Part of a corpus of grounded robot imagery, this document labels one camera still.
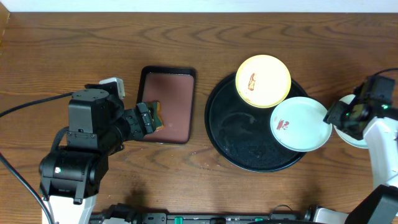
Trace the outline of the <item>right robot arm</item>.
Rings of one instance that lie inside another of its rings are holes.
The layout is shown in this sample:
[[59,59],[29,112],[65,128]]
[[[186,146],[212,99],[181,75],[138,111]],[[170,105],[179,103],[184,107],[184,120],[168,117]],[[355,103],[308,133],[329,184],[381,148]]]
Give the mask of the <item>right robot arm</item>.
[[317,208],[314,223],[392,223],[397,215],[397,109],[392,106],[395,81],[368,77],[355,88],[351,103],[336,102],[324,122],[357,140],[364,140],[374,190],[349,214]]

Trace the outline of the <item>light blue plate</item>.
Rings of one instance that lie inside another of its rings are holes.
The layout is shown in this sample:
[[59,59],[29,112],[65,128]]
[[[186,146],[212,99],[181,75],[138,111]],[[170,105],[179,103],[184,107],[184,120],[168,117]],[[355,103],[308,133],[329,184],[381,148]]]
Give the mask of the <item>light blue plate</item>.
[[317,100],[297,96],[284,100],[273,110],[271,133],[287,149],[314,151],[329,140],[332,125],[323,121],[326,108]]
[[[354,94],[350,94],[350,95],[346,95],[344,97],[342,97],[340,99],[340,101],[346,103],[346,104],[350,104],[352,102],[352,100],[355,98]],[[342,132],[341,130],[339,130],[336,126],[333,126],[335,131],[337,132],[337,134],[339,135],[339,137],[344,140],[346,143],[360,148],[360,149],[367,149],[368,145],[366,144],[365,140],[357,140],[352,138],[351,136],[347,135],[346,133]]]

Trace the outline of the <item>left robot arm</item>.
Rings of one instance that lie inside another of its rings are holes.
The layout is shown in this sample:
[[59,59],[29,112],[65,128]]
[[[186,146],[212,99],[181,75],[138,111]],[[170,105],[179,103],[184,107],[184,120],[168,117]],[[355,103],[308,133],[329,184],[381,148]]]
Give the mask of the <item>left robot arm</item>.
[[40,190],[50,223],[88,223],[109,157],[162,127],[160,104],[125,109],[117,82],[87,84],[72,93],[69,125],[42,159]]

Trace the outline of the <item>light blue plate front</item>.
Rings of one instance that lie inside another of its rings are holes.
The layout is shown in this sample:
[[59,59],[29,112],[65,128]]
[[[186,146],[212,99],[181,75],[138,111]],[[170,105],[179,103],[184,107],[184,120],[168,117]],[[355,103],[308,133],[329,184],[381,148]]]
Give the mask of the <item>light blue plate front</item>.
[[[346,104],[350,104],[352,102],[352,100],[355,98],[354,94],[350,94],[350,95],[346,95],[344,97],[342,97],[340,99],[340,101],[346,103]],[[351,136],[347,135],[346,133],[342,132],[341,130],[339,130],[336,126],[333,126],[335,131],[337,132],[337,134],[339,135],[339,137],[344,140],[346,143],[360,148],[360,149],[367,149],[368,145],[366,144],[365,140],[357,140],[352,138]]]

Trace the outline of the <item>green yellow sponge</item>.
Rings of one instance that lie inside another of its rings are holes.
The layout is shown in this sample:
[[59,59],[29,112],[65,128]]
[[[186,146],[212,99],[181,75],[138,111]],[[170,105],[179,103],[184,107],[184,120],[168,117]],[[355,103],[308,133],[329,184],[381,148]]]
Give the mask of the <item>green yellow sponge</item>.
[[161,129],[164,129],[164,123],[162,121],[161,117],[161,107],[160,103],[158,101],[150,102],[149,103],[149,109],[152,115],[152,120],[153,124],[155,127],[155,131],[159,131]]

